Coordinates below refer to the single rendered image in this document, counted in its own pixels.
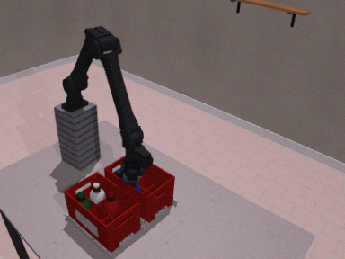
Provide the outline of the red crate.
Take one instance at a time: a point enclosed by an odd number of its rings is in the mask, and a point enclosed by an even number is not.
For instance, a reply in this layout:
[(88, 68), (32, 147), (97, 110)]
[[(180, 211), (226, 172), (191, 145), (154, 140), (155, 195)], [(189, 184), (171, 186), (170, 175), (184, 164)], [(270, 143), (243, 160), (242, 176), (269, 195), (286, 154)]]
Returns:
[[(89, 182), (91, 182), (91, 186), (82, 190), (84, 197), (88, 198), (91, 203), (91, 208), (88, 210), (76, 200), (75, 191)], [(120, 208), (109, 215), (103, 210), (103, 202), (106, 198), (97, 204), (91, 201), (90, 191), (93, 189), (94, 183), (101, 186), (106, 197), (108, 192), (113, 192), (120, 202)], [(80, 184), (66, 204), (69, 216), (111, 253), (119, 247), (119, 243), (123, 239), (131, 233), (135, 235), (140, 230), (140, 201), (104, 176), (97, 176)], [(132, 215), (130, 215), (131, 213)]]
[[(124, 161), (125, 159), (121, 160), (113, 168)], [(148, 169), (145, 169), (145, 173), (142, 173), (142, 177), (138, 181), (141, 192), (120, 179), (116, 175), (117, 170), (112, 172), (112, 169), (107, 178), (123, 191), (140, 201), (140, 217), (148, 223), (155, 219), (155, 214), (158, 211), (165, 206), (170, 207), (173, 204), (175, 176), (167, 173), (162, 168), (152, 164)]]

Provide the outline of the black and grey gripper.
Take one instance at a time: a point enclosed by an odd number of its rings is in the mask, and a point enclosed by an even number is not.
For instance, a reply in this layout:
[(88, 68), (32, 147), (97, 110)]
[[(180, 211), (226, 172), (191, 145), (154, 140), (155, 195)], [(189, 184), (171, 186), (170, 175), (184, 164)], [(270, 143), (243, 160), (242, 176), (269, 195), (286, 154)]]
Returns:
[[(123, 173), (123, 177), (125, 178), (125, 180), (127, 181), (127, 172), (125, 172), (125, 165), (124, 165), (124, 162), (121, 162), (120, 164), (120, 173), (122, 174)], [(137, 175), (138, 175), (138, 181), (140, 180), (140, 178), (142, 177), (142, 173), (144, 174), (145, 173), (145, 169), (142, 168), (140, 166), (140, 172), (137, 172)], [(137, 183), (138, 183), (137, 181)], [(127, 181), (128, 182), (128, 181)]]

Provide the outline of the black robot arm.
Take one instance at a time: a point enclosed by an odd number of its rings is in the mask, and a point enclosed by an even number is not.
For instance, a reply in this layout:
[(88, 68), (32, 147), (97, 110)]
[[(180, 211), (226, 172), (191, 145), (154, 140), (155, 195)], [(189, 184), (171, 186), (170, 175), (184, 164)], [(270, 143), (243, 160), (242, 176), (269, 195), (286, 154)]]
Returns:
[[(74, 112), (89, 105), (89, 102), (85, 99), (82, 103), (83, 96), (81, 95), (81, 91), (88, 87), (89, 77), (85, 73), (87, 73), (93, 58), (99, 59), (104, 67), (119, 117), (122, 146), (126, 149), (124, 165), (125, 172), (127, 172), (127, 181), (134, 183), (137, 181), (137, 172), (140, 172), (140, 166), (148, 169), (154, 159), (151, 153), (142, 145), (144, 132), (138, 126), (137, 119), (130, 105), (127, 89), (119, 66), (119, 54), (122, 53), (119, 38), (113, 36), (112, 33), (102, 26), (85, 29), (84, 33), (84, 45), (75, 63), (75, 67), (70, 76), (63, 79), (63, 88), (67, 93), (67, 98), (66, 103), (62, 103), (61, 106), (68, 112)], [(108, 38), (105, 38), (106, 35)], [(103, 52), (110, 50), (111, 53), (103, 54)], [(127, 159), (134, 160), (135, 163), (129, 162)]]

